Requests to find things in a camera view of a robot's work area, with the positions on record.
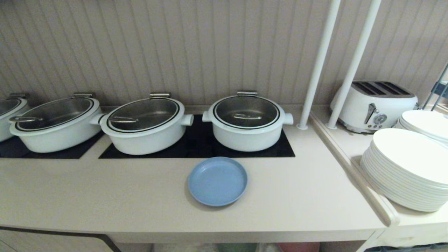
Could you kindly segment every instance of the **white pole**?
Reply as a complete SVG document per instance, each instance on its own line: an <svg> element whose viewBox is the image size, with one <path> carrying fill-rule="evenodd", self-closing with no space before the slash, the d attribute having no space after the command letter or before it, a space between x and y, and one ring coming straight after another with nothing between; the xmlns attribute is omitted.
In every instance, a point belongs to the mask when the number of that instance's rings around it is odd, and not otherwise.
<svg viewBox="0 0 448 252"><path fill-rule="evenodd" d="M369 12L367 13L366 21L364 22L364 27L362 28L361 36L359 37L358 45L355 49L355 54L353 55L352 62L350 63L349 70L345 76L344 82L339 91L339 96L337 97L332 116L326 124L330 129L336 128L336 122L339 117L342 106L344 105L345 99L349 92L350 86L352 85L353 78L355 77L356 70L358 69L359 62L361 61L364 49L366 49L367 41L369 40L370 32L372 31L373 24L375 23L376 14L378 13L379 5L381 0L372 0L369 7Z"/></svg>
<svg viewBox="0 0 448 252"><path fill-rule="evenodd" d="M322 72L325 56L327 55L330 39L332 38L333 28L336 23L336 17L339 11L340 0L332 0L330 9L328 10L327 21L323 29L322 38L320 40L319 51L317 53L316 62L314 63L313 75L310 79L308 91L306 93L305 104L303 105L302 117L297 127L306 130L306 122L310 116L311 105L313 104L314 95L316 94L317 84L319 83L320 73Z"/></svg>

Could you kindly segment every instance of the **blue plate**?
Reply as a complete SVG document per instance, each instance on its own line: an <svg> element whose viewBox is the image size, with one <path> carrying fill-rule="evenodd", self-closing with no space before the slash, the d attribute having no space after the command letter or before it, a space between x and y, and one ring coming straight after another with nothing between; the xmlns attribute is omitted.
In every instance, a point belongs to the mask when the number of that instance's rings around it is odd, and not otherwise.
<svg viewBox="0 0 448 252"><path fill-rule="evenodd" d="M202 204L219 207L235 202L247 186L244 167L228 157L212 157L199 163L188 177L188 188Z"/></svg>

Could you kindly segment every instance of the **white toaster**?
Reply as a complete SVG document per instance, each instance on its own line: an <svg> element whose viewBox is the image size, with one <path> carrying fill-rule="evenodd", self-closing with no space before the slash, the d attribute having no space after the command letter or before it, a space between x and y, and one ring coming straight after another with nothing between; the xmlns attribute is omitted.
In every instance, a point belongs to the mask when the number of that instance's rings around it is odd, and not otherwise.
<svg viewBox="0 0 448 252"><path fill-rule="evenodd" d="M333 98L333 110L340 89ZM356 133L373 133L394 126L404 111L418 107L417 97L395 84L375 80L352 82L338 121Z"/></svg>

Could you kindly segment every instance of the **glass lid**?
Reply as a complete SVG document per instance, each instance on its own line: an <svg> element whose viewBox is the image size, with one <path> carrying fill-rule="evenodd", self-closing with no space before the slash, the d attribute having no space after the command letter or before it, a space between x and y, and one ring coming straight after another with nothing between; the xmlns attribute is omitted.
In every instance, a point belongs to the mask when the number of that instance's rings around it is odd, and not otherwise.
<svg viewBox="0 0 448 252"><path fill-rule="evenodd" d="M115 111L108 125L117 131L150 130L167 123L179 113L179 105L164 98L135 101Z"/></svg>
<svg viewBox="0 0 448 252"><path fill-rule="evenodd" d="M42 130L78 118L92 106L93 101L86 98L55 100L29 110L15 121L20 130Z"/></svg>
<svg viewBox="0 0 448 252"><path fill-rule="evenodd" d="M219 102L213 112L222 123L237 128L261 128L274 123L278 108L256 96L234 96Z"/></svg>
<svg viewBox="0 0 448 252"><path fill-rule="evenodd" d="M19 99L0 100L0 116L13 110L17 105L19 105L19 103Z"/></svg>

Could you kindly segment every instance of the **beadboard wall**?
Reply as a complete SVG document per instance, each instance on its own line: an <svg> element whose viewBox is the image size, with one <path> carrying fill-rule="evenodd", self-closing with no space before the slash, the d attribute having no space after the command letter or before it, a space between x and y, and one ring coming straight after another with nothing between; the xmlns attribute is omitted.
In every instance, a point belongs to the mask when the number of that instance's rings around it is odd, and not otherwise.
<svg viewBox="0 0 448 252"><path fill-rule="evenodd" d="M2 0L0 96L31 103L93 91L121 105L170 91L211 104L257 90L301 104L329 0ZM341 85L369 7L342 1L316 104ZM356 78L388 80L420 101L448 61L448 1L383 0Z"/></svg>

